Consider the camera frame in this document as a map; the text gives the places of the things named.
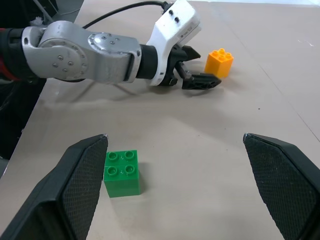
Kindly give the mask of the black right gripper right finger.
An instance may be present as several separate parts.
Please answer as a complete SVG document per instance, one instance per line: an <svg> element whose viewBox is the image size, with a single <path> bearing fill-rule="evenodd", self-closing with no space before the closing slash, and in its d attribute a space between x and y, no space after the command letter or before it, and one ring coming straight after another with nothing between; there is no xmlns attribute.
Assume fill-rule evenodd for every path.
<svg viewBox="0 0 320 240"><path fill-rule="evenodd" d="M243 136L254 179L286 240L320 238L320 170L294 144L253 133Z"/></svg>

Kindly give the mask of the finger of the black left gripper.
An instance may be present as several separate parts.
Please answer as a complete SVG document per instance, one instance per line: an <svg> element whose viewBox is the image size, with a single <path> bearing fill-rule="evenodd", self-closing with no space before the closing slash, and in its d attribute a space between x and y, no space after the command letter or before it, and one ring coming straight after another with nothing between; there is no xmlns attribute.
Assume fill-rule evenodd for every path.
<svg viewBox="0 0 320 240"><path fill-rule="evenodd" d="M191 74L183 79L183 90L209 90L218 86L222 81L213 74Z"/></svg>
<svg viewBox="0 0 320 240"><path fill-rule="evenodd" d="M187 61L199 59L201 57L201 55L195 49L193 49L191 46L185 45L183 47L183 51L187 55L187 58L186 58Z"/></svg>

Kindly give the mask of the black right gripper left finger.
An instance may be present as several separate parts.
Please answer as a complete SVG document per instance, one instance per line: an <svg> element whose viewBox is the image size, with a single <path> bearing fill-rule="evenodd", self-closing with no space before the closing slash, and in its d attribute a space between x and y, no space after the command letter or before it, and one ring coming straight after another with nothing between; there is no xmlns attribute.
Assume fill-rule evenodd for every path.
<svg viewBox="0 0 320 240"><path fill-rule="evenodd" d="M108 137L83 139L34 187L2 240L85 240L103 180Z"/></svg>

